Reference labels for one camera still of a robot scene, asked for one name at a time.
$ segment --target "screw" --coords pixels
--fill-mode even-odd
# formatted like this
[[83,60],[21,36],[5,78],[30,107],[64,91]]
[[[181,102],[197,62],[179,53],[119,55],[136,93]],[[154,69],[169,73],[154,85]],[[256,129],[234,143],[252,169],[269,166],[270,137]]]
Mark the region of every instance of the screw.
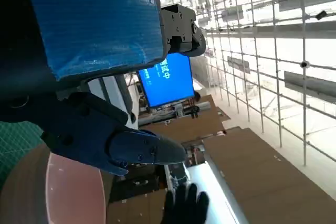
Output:
[[196,25],[193,23],[192,26],[193,26],[193,32],[196,33],[196,32],[197,32],[197,27],[196,27]]

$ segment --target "pink bowl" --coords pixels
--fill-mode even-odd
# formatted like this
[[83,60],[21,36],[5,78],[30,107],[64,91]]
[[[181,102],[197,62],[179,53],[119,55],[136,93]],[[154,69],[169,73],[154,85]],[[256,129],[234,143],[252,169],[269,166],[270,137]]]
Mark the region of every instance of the pink bowl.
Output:
[[31,150],[10,173],[0,197],[0,224],[105,224],[100,171]]

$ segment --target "metal pipe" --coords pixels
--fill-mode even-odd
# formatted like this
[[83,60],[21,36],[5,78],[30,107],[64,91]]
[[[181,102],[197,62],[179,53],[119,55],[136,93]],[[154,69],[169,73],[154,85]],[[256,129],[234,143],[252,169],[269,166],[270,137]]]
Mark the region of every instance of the metal pipe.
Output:
[[[253,10],[252,0],[251,0],[251,11],[252,11],[252,23],[253,23],[253,26],[255,26],[256,24],[255,24],[255,20],[254,20],[254,10]],[[255,36],[254,36],[254,49],[255,49],[256,55],[258,55],[257,38]],[[263,104],[261,102],[261,87],[260,87],[260,74],[259,74],[258,57],[256,57],[256,64],[257,64],[257,77],[258,77],[259,104],[260,104],[260,111],[262,111]],[[264,118],[262,117],[262,113],[260,113],[260,119],[261,119],[261,131],[264,132]]]
[[[239,9],[238,9],[238,0],[236,1],[236,9],[237,9],[237,21],[238,21],[238,28],[240,28],[240,21],[239,21]],[[244,54],[243,54],[243,42],[242,42],[242,32],[239,29],[239,42],[240,42],[240,50],[241,50],[241,60],[243,62],[243,73],[244,73],[244,87],[245,87],[245,97],[246,97],[246,109],[247,109],[247,118],[248,122],[250,122],[250,110],[248,106],[248,97],[247,97],[247,86],[246,86],[246,73],[245,73],[245,64],[244,64]]]
[[[306,4],[301,0],[302,9],[302,62],[306,61]],[[303,68],[303,165],[307,165],[307,76]]]
[[[212,0],[212,3],[213,3],[214,10],[215,10],[215,9],[216,9],[216,5],[214,4],[214,3],[215,3],[215,0]],[[218,20],[216,19],[216,17],[214,17],[214,19],[215,19],[216,27],[218,27]],[[215,47],[215,38],[213,37],[212,40],[213,40],[214,47]],[[215,49],[215,59],[216,59],[216,65],[217,65],[217,67],[218,67],[218,64],[217,64],[217,56],[216,56],[216,49]],[[222,94],[221,85],[222,85],[222,82],[219,83],[219,90],[220,90],[220,92],[221,92],[221,93],[220,93],[220,94],[221,94],[220,97],[221,97],[221,99],[223,100],[223,94]]]
[[281,111],[280,111],[280,86],[279,86],[279,68],[278,68],[278,49],[277,49],[277,27],[275,24],[275,2],[272,0],[272,12],[273,12],[273,32],[274,32],[274,51],[275,51],[275,68],[277,76],[277,99],[278,99],[278,120],[279,120],[279,138],[280,148],[282,148],[282,128],[281,128]]
[[[223,0],[224,2],[224,9],[226,11],[226,15],[228,15],[228,11],[227,11],[227,8],[226,8],[226,4],[225,4],[225,0]],[[231,48],[231,40],[230,40],[230,32],[229,32],[229,24],[228,24],[228,21],[226,21],[226,27],[227,27],[227,37],[228,37],[228,40],[229,40],[229,49],[230,51],[232,51],[232,48]],[[222,60],[223,60],[223,65],[224,65],[224,56],[223,56],[223,51],[222,51]],[[235,74],[235,70],[234,68],[232,67],[232,72],[233,74]],[[239,114],[239,104],[238,104],[238,95],[237,95],[237,86],[236,86],[236,77],[235,75],[233,75],[233,83],[234,83],[234,87],[235,87],[235,94],[234,97],[236,97],[236,105],[237,105],[237,113]]]
[[[243,101],[243,100],[240,99],[240,98],[238,98],[238,100],[239,100],[240,102],[242,102],[242,103],[245,103],[245,101]],[[250,106],[250,107],[251,107],[252,109],[254,109],[255,111],[257,111],[258,113],[260,113],[260,112],[259,112],[256,108],[254,108],[253,106]],[[274,119],[270,118],[268,115],[266,115],[266,114],[264,114],[264,113],[263,113],[263,115],[264,115],[265,118],[267,118],[268,120],[272,121],[273,123],[275,123],[275,124],[277,124],[277,125],[279,126],[279,124],[278,124],[277,121],[275,121]],[[290,134],[292,134],[293,136],[295,136],[297,139],[303,141],[303,138],[302,138],[302,137],[300,137],[299,135],[297,135],[296,133],[294,133],[293,131],[291,131],[291,130],[288,129],[287,127],[282,126],[282,128],[283,128],[284,130],[286,130],[288,133],[290,133]],[[335,159],[335,158],[333,158],[332,156],[330,156],[328,153],[322,151],[322,150],[319,149],[318,147],[314,146],[314,145],[311,144],[309,141],[307,141],[307,145],[311,146],[311,147],[314,148],[316,151],[320,152],[320,153],[323,154],[324,156],[326,156],[326,157],[328,157],[329,159],[331,159],[332,161],[336,162],[336,159]]]

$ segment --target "brown cardboard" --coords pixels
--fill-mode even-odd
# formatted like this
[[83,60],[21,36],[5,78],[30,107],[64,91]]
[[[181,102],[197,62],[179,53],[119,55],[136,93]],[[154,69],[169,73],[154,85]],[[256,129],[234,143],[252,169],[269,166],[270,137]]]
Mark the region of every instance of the brown cardboard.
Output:
[[210,110],[199,113],[198,118],[192,119],[190,116],[187,116],[171,120],[168,125],[155,123],[146,125],[142,129],[170,137],[179,143],[189,142],[198,137],[222,131],[224,128],[211,95],[207,95],[202,99],[209,101],[212,107]]
[[336,202],[251,129],[204,146],[250,224],[336,223]]
[[140,195],[127,199],[127,224],[149,223],[149,197]]
[[149,194],[150,224],[160,224],[163,216],[165,196],[165,190],[159,190]]
[[127,222],[127,201],[114,202],[108,205],[107,223],[126,224]]

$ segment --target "metal scaffolding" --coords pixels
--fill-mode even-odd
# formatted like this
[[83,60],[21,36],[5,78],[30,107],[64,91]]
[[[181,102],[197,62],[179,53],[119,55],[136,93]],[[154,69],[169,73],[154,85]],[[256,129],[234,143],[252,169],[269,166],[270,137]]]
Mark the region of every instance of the metal scaffolding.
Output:
[[[318,108],[315,103],[307,102],[320,101],[326,103],[323,98],[312,98],[308,92],[307,73],[308,67],[316,71],[336,71],[336,66],[327,64],[310,64],[307,61],[307,39],[335,39],[332,27],[336,28],[336,4],[329,6],[328,20],[326,22],[312,23],[316,18],[312,4],[307,5],[306,0],[301,0],[298,12],[281,12],[279,5],[290,0],[165,0],[162,4],[169,5],[178,3],[188,6],[196,12],[198,25],[202,29],[207,41],[207,50],[212,52],[212,56],[204,55],[206,62],[206,74],[209,87],[215,88],[219,92],[222,100],[227,100],[229,106],[232,105],[231,99],[235,99],[237,113],[239,113],[239,103],[244,104],[247,109],[247,121],[252,120],[250,109],[260,114],[261,131],[265,131],[265,119],[278,126],[279,146],[283,146],[282,130],[303,142],[303,164],[307,164],[307,146],[311,146],[326,157],[336,161],[335,155],[322,150],[316,144],[308,140],[312,134],[319,134],[335,128],[335,125],[322,127],[320,129],[309,130],[307,128],[308,114],[310,112],[325,116],[328,120],[336,120],[335,113],[330,113],[325,109]],[[264,18],[263,10],[267,10],[270,15]],[[272,46],[267,41],[267,47],[272,50],[266,54],[262,49],[262,39],[272,40]],[[302,43],[302,57],[296,59],[288,58],[279,53],[279,40],[296,39]],[[270,72],[263,66],[263,62],[270,62],[265,66],[274,67],[274,72]],[[286,68],[299,69],[302,73],[302,91],[296,91],[300,98],[293,97],[287,92],[287,80],[282,77]],[[265,81],[268,78],[273,86]],[[257,95],[249,97],[249,90],[257,92]],[[266,100],[263,92],[274,96],[270,101]],[[302,113],[294,115],[284,115],[283,103],[291,102],[294,108],[302,108]],[[267,113],[270,105],[275,105],[273,112],[277,112],[277,117]],[[294,130],[292,125],[285,124],[286,120],[293,120],[302,115],[302,130]]]

